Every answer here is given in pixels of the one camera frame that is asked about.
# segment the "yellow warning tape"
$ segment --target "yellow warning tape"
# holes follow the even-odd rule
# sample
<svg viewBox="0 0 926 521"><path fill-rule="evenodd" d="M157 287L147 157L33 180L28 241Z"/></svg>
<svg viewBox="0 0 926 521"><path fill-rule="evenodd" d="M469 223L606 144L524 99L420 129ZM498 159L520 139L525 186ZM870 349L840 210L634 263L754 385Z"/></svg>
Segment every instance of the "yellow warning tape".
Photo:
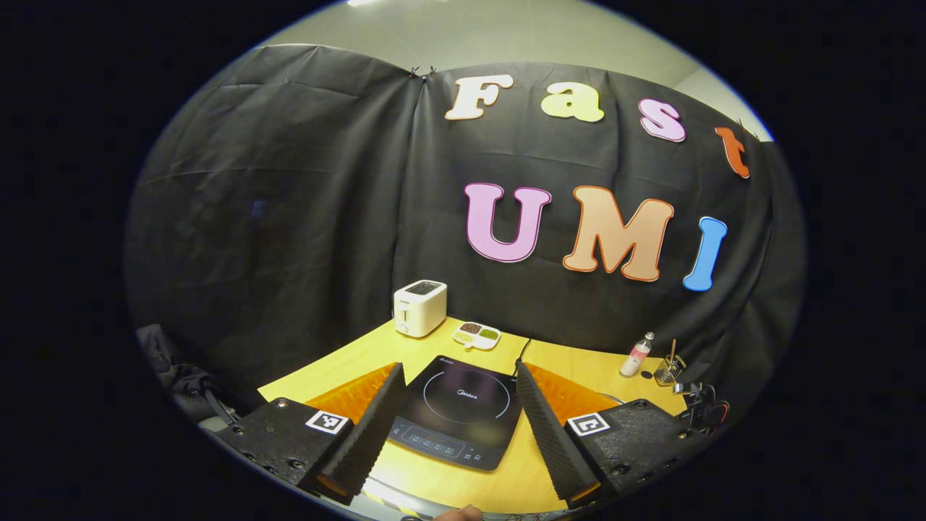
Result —
<svg viewBox="0 0 926 521"><path fill-rule="evenodd" d="M373 494L370 494L370 493L367 492L366 490L361 490L361 491L363 492L363 495L365 495L365 496L367 496L368 498L374 500L375 502L377 502L377 503L379 503L379 504L381 504L381 505L383 505L383 506L387 506L387 507L389 507L389 508L391 508L391 509L393 509L393 510L397 510L397 511L401 512L402 514L414 515L415 517L418 517L418 518L420 518L420 519L424 519L425 521L432 521L432 520L433 520L433 517L431 517L430 515L422 514L422 513L419 513L419 512L415 512L414 510L409 510L409 509L407 509L407 508L403 508L403 507L401 507L401 506L399 506L399 505L397 505L397 504L395 504L395 503L393 503L393 502L388 502L388 501L386 501L386 500L384 500L384 499L382 499L382 498L378 498L378 497L374 496Z"/></svg>

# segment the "orange surface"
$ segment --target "orange surface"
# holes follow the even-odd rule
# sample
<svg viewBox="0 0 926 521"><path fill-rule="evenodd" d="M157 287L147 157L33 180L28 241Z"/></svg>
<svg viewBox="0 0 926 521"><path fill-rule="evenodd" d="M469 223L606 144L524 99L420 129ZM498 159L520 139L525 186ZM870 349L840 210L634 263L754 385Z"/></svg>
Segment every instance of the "orange surface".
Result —
<svg viewBox="0 0 926 521"><path fill-rule="evenodd" d="M524 365L531 371L537 387L544 393L546 402L550 404L550 409L553 409L562 426L570 418L597 413L618 405L612 399L580 386L568 378L551 373L543 367L527 362Z"/></svg>
<svg viewBox="0 0 926 521"><path fill-rule="evenodd" d="M366 373L324 394L318 395L305 404L326 413L340 414L354 420L354 425L360 423L360 418L367 410L367 406L382 387L386 377L392 372L398 362Z"/></svg>

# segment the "letter i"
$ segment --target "letter i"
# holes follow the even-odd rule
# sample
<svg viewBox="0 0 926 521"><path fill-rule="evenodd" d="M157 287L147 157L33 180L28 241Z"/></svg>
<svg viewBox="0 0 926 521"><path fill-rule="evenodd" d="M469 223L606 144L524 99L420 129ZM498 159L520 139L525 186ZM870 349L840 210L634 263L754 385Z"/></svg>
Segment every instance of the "letter i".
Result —
<svg viewBox="0 0 926 521"><path fill-rule="evenodd" d="M702 217L700 228L701 247L697 252L697 260L694 261L692 272L682 280L682 285L692 291L708 291L713 286L710 275L714 273L720 242L727 235L727 225L713 217Z"/></svg>

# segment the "cooktop circle marking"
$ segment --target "cooktop circle marking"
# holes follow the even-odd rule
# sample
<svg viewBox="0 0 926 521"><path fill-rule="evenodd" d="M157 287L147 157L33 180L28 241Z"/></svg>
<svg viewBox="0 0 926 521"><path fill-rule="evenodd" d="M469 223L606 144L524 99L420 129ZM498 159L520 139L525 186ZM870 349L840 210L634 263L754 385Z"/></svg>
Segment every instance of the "cooktop circle marking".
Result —
<svg viewBox="0 0 926 521"><path fill-rule="evenodd" d="M494 377L494 376L492 376L492 375L488 375L488 374L486 374L486 373L483 373L482 371L475 371L475 370L473 370L473 369L459 369L458 371L472 371L473 373L477 373L477 374L479 374L479 375L488 376L488 377L492 378L494 381L498 382L498 385L501 386L502 389L505 390L505 396L506 396L506 399L507 399L507 402L505 403L505 409L502 409L502 412L499 413L498 416L501 416L502 414L504 414L505 411L508 410L508 407L511 406L511 393L508 392L508 388L506 388L506 387L505 387L505 384L501 383L501 382L498 380L498 378L496 378L496 377ZM434 375L434 376L428 378L427 383L424 384L424 389L421 390L421 397L424 399L424 404L428 406L428 409L431 409L431 412L432 412L432 413L437 414L438 416L442 417L444 420L446 420L446 421L448 421L448 422L453 422L453 423L455 423L455 424L472 424L472 423L476 423L476 422L460 422L460 421L458 421L458 420L451 420L450 418L447 418L447 417L444 416L443 414L440 414L440 413L438 413L437 411L435 411L434 408L431 406L431 404L428 403L428 385L431 384L431 381L432 381L434 378L436 378L436 377L442 375L443 373L444 373L444 371L441 371L441 372L438 373L437 375Z"/></svg>

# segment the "water bottle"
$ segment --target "water bottle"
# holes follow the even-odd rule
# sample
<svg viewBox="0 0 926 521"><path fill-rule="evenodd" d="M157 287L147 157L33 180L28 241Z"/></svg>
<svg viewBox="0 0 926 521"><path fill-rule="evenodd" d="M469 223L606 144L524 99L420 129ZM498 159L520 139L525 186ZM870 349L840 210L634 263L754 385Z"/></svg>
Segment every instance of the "water bottle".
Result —
<svg viewBox="0 0 926 521"><path fill-rule="evenodd" d="M623 367L620 368L620 373L622 375L636 375L637 370L640 369L640 364L643 363L646 355L648 355L649 351L653 348L653 338L655 338L655 336L652 333L646 333L644 339L633 346L630 358L628 358Z"/></svg>

